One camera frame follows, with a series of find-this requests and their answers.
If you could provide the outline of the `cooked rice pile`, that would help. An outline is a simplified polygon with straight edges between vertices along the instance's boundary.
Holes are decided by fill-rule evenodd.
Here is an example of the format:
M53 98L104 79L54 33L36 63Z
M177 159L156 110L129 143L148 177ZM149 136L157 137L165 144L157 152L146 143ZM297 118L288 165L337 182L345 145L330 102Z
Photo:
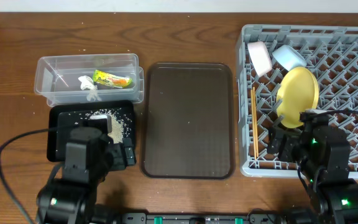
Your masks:
M114 143L123 143L125 138L134 137L134 128L131 127L134 122L128 114L121 114L121 108L101 109L86 114L87 119L99 118L100 116L107 116L110 119L108 136Z

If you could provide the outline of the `wooden chopstick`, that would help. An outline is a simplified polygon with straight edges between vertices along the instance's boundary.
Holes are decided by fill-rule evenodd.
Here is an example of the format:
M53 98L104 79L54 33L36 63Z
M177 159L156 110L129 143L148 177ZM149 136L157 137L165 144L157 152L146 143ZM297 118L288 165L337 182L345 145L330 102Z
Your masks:
M259 157L259 135L258 135L258 127L257 127L257 103L256 103L256 94L255 94L255 87L252 87L254 91L254 118L255 118L255 133L256 133L256 140L257 140L257 158Z
M252 134L253 134L253 145L254 145L254 159L257 160L257 140L255 133L255 118L254 118L254 91L250 90L250 100L251 100L251 114L252 114Z

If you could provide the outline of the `yellow round plate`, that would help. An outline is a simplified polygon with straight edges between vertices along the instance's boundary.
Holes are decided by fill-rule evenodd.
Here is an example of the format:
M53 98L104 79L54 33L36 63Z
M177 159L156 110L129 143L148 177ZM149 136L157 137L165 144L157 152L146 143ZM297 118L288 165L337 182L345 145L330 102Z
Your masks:
M290 70L280 83L277 101L280 101L276 112L283 116L281 124L286 128L297 128L303 125L300 113L316 109L319 100L319 85L316 77L305 67Z

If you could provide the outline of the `white tissue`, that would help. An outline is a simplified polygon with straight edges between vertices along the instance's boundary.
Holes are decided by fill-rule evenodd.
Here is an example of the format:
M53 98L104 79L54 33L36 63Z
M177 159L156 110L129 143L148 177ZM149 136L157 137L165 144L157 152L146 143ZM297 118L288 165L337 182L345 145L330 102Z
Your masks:
M101 101L101 98L98 95L98 87L94 84L91 77L84 75L79 77L78 80L81 82L81 90L89 91L86 97L88 101Z

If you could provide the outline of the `green snack wrapper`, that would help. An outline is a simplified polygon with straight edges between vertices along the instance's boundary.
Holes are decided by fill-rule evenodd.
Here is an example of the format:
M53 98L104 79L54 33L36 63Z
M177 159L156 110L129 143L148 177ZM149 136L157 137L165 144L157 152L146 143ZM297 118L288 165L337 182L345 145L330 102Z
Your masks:
M120 77L100 70L95 70L92 76L95 83L114 88L126 88L132 83L129 77Z

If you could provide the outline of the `light blue bowl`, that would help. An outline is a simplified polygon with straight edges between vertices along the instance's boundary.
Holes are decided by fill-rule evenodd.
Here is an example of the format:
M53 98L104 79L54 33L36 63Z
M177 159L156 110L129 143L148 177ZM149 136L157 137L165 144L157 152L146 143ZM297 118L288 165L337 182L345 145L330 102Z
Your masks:
M306 67L306 60L289 45L283 45L272 52L273 58L287 71L296 67Z

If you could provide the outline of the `pink round bowl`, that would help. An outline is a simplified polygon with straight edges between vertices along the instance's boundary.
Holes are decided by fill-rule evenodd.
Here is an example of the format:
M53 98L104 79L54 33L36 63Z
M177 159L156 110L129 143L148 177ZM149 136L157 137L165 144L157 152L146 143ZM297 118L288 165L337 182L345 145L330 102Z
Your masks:
M271 71L272 61L264 42L251 42L247 44L250 60L258 77Z

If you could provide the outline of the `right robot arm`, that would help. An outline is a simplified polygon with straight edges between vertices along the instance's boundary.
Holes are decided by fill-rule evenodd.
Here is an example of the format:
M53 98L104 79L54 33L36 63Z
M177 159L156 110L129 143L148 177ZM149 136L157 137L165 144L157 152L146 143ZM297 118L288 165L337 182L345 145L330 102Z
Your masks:
M351 145L343 130L307 122L301 133L270 128L268 140L268 153L297 164L314 210L292 213L288 223L358 223L358 183L349 178Z

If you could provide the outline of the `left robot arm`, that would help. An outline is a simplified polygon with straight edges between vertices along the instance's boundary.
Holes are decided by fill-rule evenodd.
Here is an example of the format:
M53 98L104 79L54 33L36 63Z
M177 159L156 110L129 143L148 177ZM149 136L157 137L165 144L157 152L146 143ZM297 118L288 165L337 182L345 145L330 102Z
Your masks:
M100 129L79 127L65 149L37 196L37 223L121 223L120 214L96 203L97 188L109 172L136 163L132 139L115 143Z

